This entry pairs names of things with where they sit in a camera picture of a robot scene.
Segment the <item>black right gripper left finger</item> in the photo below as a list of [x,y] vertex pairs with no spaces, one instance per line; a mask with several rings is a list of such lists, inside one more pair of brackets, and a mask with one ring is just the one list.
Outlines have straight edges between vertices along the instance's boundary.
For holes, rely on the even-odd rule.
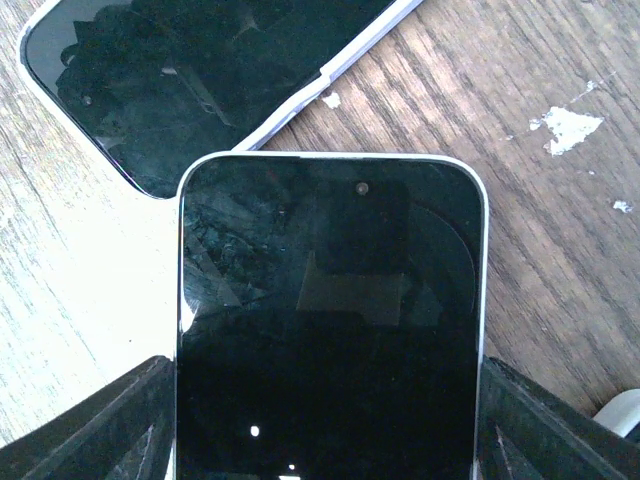
[[1,448],[3,479],[163,479],[172,471],[175,368],[153,356]]

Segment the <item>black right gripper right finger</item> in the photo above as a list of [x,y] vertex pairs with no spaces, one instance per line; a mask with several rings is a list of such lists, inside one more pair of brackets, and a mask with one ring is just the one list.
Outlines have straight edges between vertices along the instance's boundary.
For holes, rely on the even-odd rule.
[[503,361],[480,375],[484,479],[637,479],[639,445],[574,410]]

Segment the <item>beige phone case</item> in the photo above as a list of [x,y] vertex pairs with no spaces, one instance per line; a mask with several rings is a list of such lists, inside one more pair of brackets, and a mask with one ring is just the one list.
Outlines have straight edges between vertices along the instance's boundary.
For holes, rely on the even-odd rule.
[[639,442],[640,389],[626,390],[612,398],[593,420],[618,436]]

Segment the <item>silver-edged black phone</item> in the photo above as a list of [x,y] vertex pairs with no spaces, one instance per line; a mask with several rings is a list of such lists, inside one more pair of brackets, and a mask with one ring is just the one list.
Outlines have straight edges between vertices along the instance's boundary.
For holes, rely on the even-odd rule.
[[179,187],[178,479],[474,479],[488,198],[439,155],[245,152]]

